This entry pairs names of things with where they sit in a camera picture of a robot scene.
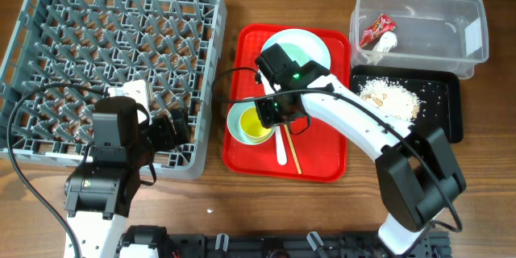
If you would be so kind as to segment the wooden chopstick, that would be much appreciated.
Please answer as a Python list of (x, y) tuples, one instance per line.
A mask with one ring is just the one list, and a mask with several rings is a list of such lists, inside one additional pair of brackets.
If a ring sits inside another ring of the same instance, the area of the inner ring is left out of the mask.
[(286, 135), (288, 143), (289, 143), (289, 148), (290, 148), (290, 151), (291, 151), (292, 156), (293, 156), (293, 162), (294, 162), (294, 164), (296, 166), (297, 173), (299, 175), (301, 175), (302, 174), (302, 168), (301, 168), (301, 166), (299, 164), (299, 161), (298, 161), (298, 156), (297, 156), (295, 147), (293, 145), (293, 141), (292, 141), (292, 138), (291, 138), (291, 134), (290, 134), (290, 131), (289, 131), (288, 124), (284, 124), (283, 127), (285, 129), (285, 135)]

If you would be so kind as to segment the red plastic serving tray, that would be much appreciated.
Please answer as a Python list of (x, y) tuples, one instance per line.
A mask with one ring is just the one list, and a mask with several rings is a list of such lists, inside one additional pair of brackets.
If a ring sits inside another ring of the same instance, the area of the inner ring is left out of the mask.
[[(256, 69), (255, 59), (260, 54), (266, 40), (273, 34), (289, 29), (300, 28), (318, 36), (327, 46), (331, 57), (330, 71), (339, 81), (349, 87), (350, 84), (350, 50), (347, 37), (339, 31), (317, 28), (301, 28), (254, 23), (246, 26), (240, 33), (234, 67)], [(233, 74), (229, 98), (242, 99), (262, 96), (264, 89), (257, 85), (254, 74), (249, 71)], [(268, 177), (290, 178), (313, 182), (333, 182), (342, 177), (347, 163), (347, 139), (336, 129), (318, 119), (311, 119), (311, 125), (300, 135), (291, 135), (302, 173), (298, 173), (293, 160), (285, 129), (281, 134), (285, 142), (286, 165), (277, 162), (276, 142), (271, 136), (261, 144), (246, 145), (240, 143), (230, 131), (230, 125), (238, 130), (242, 110), (230, 105), (223, 141), (223, 162), (237, 173), (254, 174)]]

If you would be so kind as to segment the light blue round plate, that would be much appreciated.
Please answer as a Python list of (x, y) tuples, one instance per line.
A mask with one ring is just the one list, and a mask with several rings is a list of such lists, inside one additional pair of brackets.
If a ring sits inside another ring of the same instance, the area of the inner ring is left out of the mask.
[[(303, 66), (292, 61), (281, 48), (282, 43), (297, 45), (309, 55), (310, 61)], [(314, 33), (292, 28), (279, 31), (266, 40), (255, 63), (271, 87), (305, 89), (317, 78), (330, 74), (331, 56), (327, 46)]]

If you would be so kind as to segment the rice and food scraps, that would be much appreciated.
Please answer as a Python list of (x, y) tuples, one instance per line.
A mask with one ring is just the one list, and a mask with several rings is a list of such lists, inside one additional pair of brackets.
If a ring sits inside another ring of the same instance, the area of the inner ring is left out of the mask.
[(358, 95), (382, 112), (409, 122), (418, 117), (422, 103), (416, 93), (386, 78), (366, 80), (359, 85)]

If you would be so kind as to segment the red sauce packet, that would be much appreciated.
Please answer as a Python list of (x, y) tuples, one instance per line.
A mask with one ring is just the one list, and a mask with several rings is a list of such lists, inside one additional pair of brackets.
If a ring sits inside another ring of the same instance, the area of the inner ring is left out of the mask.
[(386, 32), (393, 31), (396, 27), (397, 24), (388, 15), (380, 14), (378, 19), (364, 30), (359, 46), (364, 48), (374, 40), (383, 36)]

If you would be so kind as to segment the white paper wrapper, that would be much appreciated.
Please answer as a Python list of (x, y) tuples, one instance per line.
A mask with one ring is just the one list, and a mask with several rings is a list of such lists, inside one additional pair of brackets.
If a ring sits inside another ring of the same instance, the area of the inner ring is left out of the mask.
[(397, 47), (397, 36), (388, 31), (384, 33), (372, 49), (371, 54), (365, 55), (367, 65), (378, 65), (384, 54)]

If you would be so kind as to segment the yellow plastic cup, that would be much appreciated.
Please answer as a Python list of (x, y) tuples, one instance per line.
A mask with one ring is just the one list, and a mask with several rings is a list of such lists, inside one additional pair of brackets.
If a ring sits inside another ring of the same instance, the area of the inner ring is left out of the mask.
[(245, 137), (252, 144), (262, 143), (273, 134), (272, 128), (266, 128), (262, 125), (255, 107), (250, 107), (241, 114), (239, 125)]

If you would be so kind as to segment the white plastic fork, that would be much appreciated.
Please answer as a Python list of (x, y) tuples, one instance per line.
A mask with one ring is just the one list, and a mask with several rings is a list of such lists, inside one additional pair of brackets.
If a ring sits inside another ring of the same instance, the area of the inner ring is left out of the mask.
[(277, 163), (279, 165), (286, 165), (287, 156), (285, 151), (285, 145), (281, 134), (281, 129), (279, 127), (275, 128), (275, 143), (276, 143), (276, 155), (277, 155)]

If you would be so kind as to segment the light green bowl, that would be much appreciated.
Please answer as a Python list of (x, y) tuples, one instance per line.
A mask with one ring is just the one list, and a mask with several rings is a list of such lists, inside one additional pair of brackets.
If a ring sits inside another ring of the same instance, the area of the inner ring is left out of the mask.
[(300, 66), (303, 66), (304, 64), (310, 61), (309, 55), (297, 45), (282, 43), (280, 44), (280, 46), (287, 54), (287, 56), (292, 61), (296, 61)]

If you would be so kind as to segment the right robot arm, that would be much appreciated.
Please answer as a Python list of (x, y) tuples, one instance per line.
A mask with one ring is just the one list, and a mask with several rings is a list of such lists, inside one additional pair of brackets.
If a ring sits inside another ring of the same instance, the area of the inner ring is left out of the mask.
[(376, 166), (381, 199), (389, 212), (378, 231), (386, 250), (405, 255), (437, 216), (449, 210), (460, 232), (453, 201), (466, 181), (440, 127), (413, 124), (382, 113), (314, 60), (298, 64), (274, 44), (256, 58), (272, 93), (255, 101), (264, 127), (299, 118), (318, 119), (361, 148)]

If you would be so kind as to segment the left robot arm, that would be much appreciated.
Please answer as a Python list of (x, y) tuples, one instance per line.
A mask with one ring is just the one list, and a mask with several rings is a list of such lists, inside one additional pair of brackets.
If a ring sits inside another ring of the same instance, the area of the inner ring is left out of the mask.
[(78, 243), (83, 257), (178, 257), (180, 250), (165, 227), (131, 226), (131, 201), (144, 180), (142, 167), (152, 167), (156, 152), (190, 139), (187, 114), (138, 120), (145, 107), (135, 99), (103, 98), (94, 105), (92, 161), (77, 166), (65, 182), (67, 243)]

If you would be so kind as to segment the grey plastic dishwasher rack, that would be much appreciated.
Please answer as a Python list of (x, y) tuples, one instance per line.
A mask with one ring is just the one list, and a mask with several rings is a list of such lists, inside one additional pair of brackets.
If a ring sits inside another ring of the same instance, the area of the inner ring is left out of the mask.
[(152, 87), (150, 114), (187, 114), (190, 141), (158, 152), (159, 177), (193, 180), (206, 163), (224, 0), (24, 0), (1, 63), (2, 158), (78, 164), (99, 91)]

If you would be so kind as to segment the clear plastic waste bin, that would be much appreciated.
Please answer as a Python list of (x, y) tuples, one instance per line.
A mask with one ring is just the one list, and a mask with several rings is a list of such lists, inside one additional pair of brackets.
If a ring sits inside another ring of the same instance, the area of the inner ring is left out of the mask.
[[(397, 46), (376, 51), (360, 40), (380, 15), (396, 24)], [(356, 0), (350, 22), (351, 66), (379, 65), (473, 76), (489, 59), (489, 30), (482, 0)]]

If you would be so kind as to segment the black plastic tray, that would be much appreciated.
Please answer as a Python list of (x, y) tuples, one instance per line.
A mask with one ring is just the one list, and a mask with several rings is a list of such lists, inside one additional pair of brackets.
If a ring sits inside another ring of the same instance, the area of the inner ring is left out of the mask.
[(360, 94), (368, 83), (376, 80), (401, 86), (418, 97), (420, 107), (413, 123), (437, 125), (450, 143), (462, 141), (460, 81), (454, 73), (358, 65), (352, 69), (351, 91)]

